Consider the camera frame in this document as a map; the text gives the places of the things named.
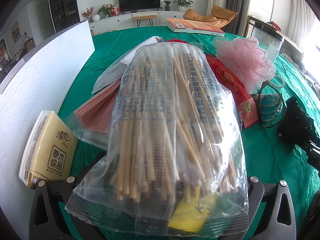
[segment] metal screw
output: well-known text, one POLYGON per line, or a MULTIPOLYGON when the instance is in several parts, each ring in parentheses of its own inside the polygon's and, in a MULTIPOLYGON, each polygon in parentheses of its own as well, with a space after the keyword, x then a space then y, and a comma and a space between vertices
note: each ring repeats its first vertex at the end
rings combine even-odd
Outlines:
POLYGON ((68 183, 72 183, 74 181, 75 181, 75 177, 73 177, 73 176, 70 176, 70 177, 67 178, 67 182, 68 183))
POLYGON ((287 182, 285 180, 283 180, 283 179, 280 181, 280 184, 283 187, 287 186, 287 182))
POLYGON ((256 176, 250 177, 250 180, 251 180, 253 183, 257 183, 257 182, 259 181, 256 176))
POLYGON ((42 187, 44 185, 44 183, 45 183, 44 180, 41 180, 41 181, 39 181, 38 186, 42 187))

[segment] television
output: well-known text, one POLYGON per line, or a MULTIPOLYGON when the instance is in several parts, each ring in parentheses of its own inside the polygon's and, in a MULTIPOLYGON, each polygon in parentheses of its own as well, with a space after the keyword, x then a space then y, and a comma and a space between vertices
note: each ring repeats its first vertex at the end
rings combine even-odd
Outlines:
POLYGON ((119 0, 121 11, 135 11, 141 9, 158 9, 160 0, 119 0))

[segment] white board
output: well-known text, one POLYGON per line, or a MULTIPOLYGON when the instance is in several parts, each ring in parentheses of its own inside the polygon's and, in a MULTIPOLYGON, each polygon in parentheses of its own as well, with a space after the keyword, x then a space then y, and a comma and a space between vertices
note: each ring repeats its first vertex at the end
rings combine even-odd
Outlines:
POLYGON ((0 91, 0 206, 22 240, 28 239, 34 196, 18 178, 26 142, 41 110, 59 112, 93 52, 88 21, 78 23, 26 54, 25 64, 0 91))

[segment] green tablecloth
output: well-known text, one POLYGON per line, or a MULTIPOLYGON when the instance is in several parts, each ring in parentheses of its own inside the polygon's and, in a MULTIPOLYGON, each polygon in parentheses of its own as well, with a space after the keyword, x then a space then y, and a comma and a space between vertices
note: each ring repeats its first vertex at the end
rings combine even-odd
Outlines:
MULTIPOLYGON (((75 81, 73 82, 59 112, 60 118, 67 117, 85 101, 92 97, 91 91, 100 74, 126 51, 151 36, 161 36, 164 41, 181 39, 188 42, 201 42, 205 53, 216 54, 212 46, 215 36, 204 34, 173 33, 167 27, 141 27, 100 34, 93 37, 95 52, 86 62, 75 81)), ((233 39, 236 36, 226 33, 226 37, 233 39)), ((320 102, 306 81, 298 71, 281 55, 276 62, 276 74, 285 81, 280 89, 284 100, 291 96, 298 98, 303 110, 315 120, 315 126, 320 132, 320 102)), ((267 87, 263 93, 275 93, 267 87)), ((307 214, 309 204, 314 193, 320 188, 317 171, 307 164, 306 154, 299 147, 287 149, 276 136, 276 128, 265 129, 260 123, 242 130, 245 160, 248 176, 257 176, 264 183, 276 184, 279 180, 287 181, 293 200, 297 230, 301 227, 307 214)), ((72 163, 71 175, 76 176, 79 171, 89 165, 100 149, 79 141, 72 163)), ((258 225, 263 212, 261 205, 250 226, 246 239, 251 237, 258 225)), ((63 210, 65 219, 72 235, 81 239, 70 217, 63 210)), ((102 229, 109 240, 128 239, 134 234, 116 233, 102 229)))

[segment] tissue package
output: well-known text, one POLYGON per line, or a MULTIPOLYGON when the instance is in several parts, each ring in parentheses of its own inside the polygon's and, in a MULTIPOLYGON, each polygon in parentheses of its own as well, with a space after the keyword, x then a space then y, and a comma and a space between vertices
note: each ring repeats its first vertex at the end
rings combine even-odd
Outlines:
POLYGON ((65 180, 78 143, 54 111, 41 111, 23 152, 19 178, 31 189, 40 180, 65 180))

